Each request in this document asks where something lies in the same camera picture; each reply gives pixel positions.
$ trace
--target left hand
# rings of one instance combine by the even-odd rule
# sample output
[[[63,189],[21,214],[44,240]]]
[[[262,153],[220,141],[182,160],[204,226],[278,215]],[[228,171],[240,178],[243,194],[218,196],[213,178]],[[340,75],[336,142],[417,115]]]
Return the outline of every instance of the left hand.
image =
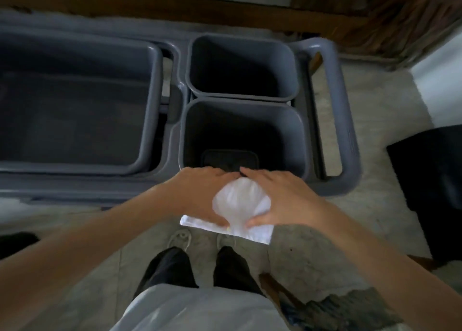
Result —
[[[228,221],[212,209],[212,200],[226,184],[240,176],[239,172],[226,173],[219,168],[186,167],[156,188],[172,203],[175,214],[187,214],[227,227]]]

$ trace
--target forearm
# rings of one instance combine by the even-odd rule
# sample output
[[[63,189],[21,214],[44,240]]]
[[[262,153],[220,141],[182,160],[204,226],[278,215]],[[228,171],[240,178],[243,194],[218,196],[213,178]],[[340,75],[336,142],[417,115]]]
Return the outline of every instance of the forearm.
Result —
[[[415,331],[462,330],[462,297],[339,209],[333,207],[316,229]]]
[[[157,189],[45,238],[0,263],[0,329],[17,330],[104,259],[162,220]]]

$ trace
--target person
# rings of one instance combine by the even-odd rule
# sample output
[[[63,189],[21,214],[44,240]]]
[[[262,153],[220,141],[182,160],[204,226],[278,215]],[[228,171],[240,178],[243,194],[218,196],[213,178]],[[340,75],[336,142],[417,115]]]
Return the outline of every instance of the person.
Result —
[[[113,252],[159,221],[187,213],[221,226],[212,199],[245,175],[271,199],[247,226],[300,224],[318,230],[414,331],[462,330],[462,297],[316,195],[289,172],[185,168],[176,176],[79,227],[61,231],[0,262],[0,329],[18,330]],[[217,259],[215,287],[197,288],[179,248],[148,266],[137,296],[113,330],[286,330],[270,300],[251,281],[245,260],[231,247]]]

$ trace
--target hand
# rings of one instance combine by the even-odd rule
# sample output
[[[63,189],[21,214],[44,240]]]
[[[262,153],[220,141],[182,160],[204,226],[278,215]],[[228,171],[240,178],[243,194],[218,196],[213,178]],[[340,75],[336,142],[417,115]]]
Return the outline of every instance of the hand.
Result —
[[[213,211],[212,200],[226,184],[240,176],[239,172],[226,173],[219,168],[186,167],[170,180],[158,185],[158,190],[169,198],[175,214],[187,214],[227,227],[228,221]]]
[[[251,170],[241,173],[257,182],[271,199],[270,210],[246,223],[247,227],[263,224],[305,224],[315,227],[322,214],[335,208],[288,171]]]

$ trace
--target white napkin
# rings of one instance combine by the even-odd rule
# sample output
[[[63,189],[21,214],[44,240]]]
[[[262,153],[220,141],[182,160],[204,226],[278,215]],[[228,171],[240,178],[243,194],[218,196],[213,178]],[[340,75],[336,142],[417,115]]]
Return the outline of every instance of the white napkin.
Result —
[[[267,212],[270,207],[271,200],[260,185],[247,177],[240,177],[222,188],[212,202],[213,210],[228,220],[228,229],[187,215],[181,217],[180,224],[214,233],[240,236],[268,245],[274,225],[261,225],[251,229],[246,229],[244,225],[248,219]]]

